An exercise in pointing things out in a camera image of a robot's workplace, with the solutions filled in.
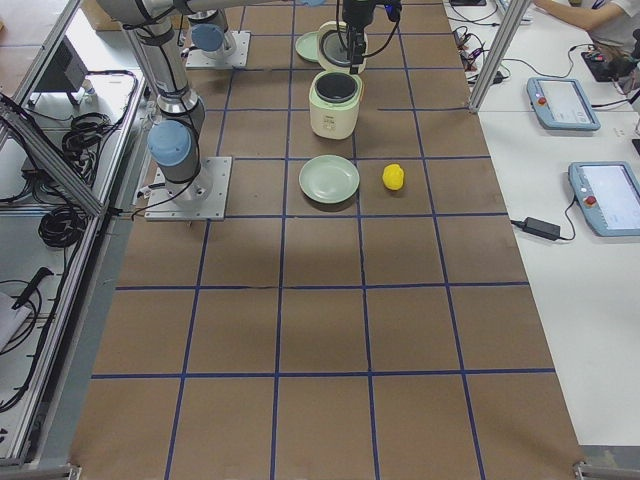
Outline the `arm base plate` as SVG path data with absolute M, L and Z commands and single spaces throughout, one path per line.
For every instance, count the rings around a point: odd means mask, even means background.
M 192 30 L 193 48 L 189 51 L 186 68 L 192 70 L 244 69 L 248 60 L 251 33 L 223 32 L 206 26 Z
M 191 185 L 180 195 L 182 187 L 166 183 L 164 174 L 156 168 L 156 182 L 164 186 L 150 193 L 151 207 L 143 214 L 149 221 L 223 221 L 226 213 L 229 181 L 233 159 L 206 157 L 201 171 Z

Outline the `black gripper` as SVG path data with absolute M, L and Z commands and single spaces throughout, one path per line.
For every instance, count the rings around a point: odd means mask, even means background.
M 381 6 L 391 22 L 399 22 L 402 3 L 398 0 L 344 0 L 342 20 L 348 30 L 349 73 L 358 74 L 365 62 L 366 38 L 364 30 L 373 22 L 374 10 Z

